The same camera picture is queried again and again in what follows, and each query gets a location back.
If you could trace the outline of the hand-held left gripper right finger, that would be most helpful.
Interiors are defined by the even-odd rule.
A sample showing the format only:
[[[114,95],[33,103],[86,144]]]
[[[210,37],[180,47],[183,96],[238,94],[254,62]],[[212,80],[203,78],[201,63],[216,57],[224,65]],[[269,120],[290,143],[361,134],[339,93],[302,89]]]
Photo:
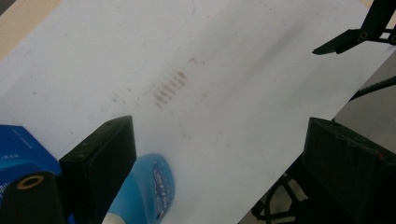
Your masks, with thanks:
[[[396,224],[396,154],[331,120],[309,120],[303,165],[356,224]]]

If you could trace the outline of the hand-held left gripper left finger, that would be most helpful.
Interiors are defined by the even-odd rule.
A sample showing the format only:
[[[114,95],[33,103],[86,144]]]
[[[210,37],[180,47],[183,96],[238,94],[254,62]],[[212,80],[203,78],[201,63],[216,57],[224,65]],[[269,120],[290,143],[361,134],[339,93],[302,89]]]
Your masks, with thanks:
[[[76,224],[101,224],[136,159],[133,119],[103,123],[60,159],[67,210]]]

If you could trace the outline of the blue plastic bottle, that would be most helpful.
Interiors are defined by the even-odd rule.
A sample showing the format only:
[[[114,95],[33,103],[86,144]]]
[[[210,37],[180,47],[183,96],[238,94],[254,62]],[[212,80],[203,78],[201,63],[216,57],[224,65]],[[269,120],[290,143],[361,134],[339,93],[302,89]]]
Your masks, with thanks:
[[[102,224],[161,224],[175,197],[175,182],[164,156],[139,157]]]

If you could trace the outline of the blue cardboard box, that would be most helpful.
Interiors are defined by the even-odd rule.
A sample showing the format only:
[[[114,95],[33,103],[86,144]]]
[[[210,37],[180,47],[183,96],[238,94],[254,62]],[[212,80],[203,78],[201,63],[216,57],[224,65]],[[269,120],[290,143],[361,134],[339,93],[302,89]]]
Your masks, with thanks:
[[[13,181],[40,171],[58,175],[61,167],[24,127],[0,125],[0,206]]]

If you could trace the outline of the white table mat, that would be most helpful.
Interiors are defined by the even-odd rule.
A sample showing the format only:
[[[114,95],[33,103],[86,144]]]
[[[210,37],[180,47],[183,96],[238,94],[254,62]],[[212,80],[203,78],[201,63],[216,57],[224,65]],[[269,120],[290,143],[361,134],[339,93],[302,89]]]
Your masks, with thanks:
[[[333,118],[391,55],[363,43],[316,48],[359,26],[361,0],[60,0],[0,16],[0,123],[62,157],[129,115],[136,150],[170,163],[163,224],[237,224],[304,148],[312,117]]]

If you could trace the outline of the black metal frame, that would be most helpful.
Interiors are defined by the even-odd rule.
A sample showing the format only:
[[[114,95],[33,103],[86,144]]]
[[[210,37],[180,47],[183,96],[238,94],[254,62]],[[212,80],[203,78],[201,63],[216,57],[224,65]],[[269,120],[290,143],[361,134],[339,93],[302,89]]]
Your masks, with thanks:
[[[302,168],[298,157],[275,184],[250,209],[250,214],[263,224],[300,224],[308,209],[308,197],[297,182]]]

